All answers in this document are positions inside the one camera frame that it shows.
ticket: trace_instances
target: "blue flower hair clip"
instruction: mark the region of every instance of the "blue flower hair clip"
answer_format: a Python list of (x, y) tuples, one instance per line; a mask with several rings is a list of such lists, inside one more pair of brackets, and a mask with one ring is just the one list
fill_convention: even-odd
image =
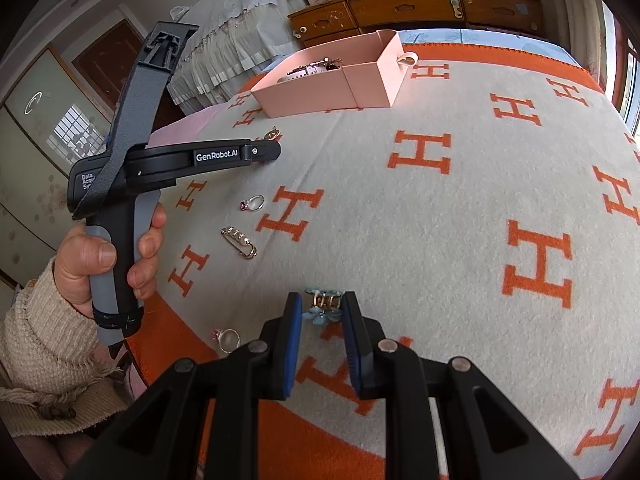
[(338, 290), (321, 290), (318, 288), (306, 288), (307, 294), (313, 295), (313, 305), (302, 313), (303, 319), (310, 319), (314, 325), (326, 325), (330, 322), (337, 323), (342, 317), (340, 310), (340, 297)]

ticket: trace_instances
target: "wooden dresser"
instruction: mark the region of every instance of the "wooden dresser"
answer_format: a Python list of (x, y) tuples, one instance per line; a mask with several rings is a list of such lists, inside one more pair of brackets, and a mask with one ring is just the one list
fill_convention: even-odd
[(305, 47), (380, 28), (490, 28), (545, 37), (540, 0), (328, 0), (289, 20)]

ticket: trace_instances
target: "knit sweater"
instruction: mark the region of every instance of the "knit sweater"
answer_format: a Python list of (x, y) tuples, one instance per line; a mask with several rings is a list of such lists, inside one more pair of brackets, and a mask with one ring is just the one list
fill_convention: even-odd
[[(52, 263), (0, 321), (0, 418), (14, 437), (76, 433), (127, 408), (107, 377), (114, 363), (97, 357), (95, 323), (60, 296)], [(76, 416), (45, 420), (35, 409), (54, 402)]]

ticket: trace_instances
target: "pink tray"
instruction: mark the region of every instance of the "pink tray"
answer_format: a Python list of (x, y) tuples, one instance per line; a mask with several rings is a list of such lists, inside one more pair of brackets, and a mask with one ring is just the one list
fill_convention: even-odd
[[(342, 67), (277, 83), (287, 72), (325, 57), (341, 59)], [(389, 107), (417, 59), (413, 52), (404, 52), (395, 30), (379, 30), (300, 50), (271, 70), (251, 93), (269, 117)]]

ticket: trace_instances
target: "drawer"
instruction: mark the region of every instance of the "drawer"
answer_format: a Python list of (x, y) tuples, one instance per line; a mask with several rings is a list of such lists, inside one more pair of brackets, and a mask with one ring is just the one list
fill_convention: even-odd
[(293, 16), (289, 21), (293, 30), (300, 34), (302, 41), (357, 27), (345, 2), (303, 12)]
[(312, 40), (305, 41), (305, 48), (310, 46), (316, 46), (323, 43), (328, 43), (333, 40), (341, 40), (342, 38), (350, 38), (351, 36), (359, 35), (357, 28), (351, 30), (342, 30), (340, 32), (334, 32), (333, 34), (327, 34), (326, 36), (320, 36), (319, 38), (313, 38)]
[(351, 0), (350, 6), (358, 25), (396, 22), (464, 22), (458, 0)]
[(469, 23), (545, 35), (538, 0), (462, 0), (462, 4)]

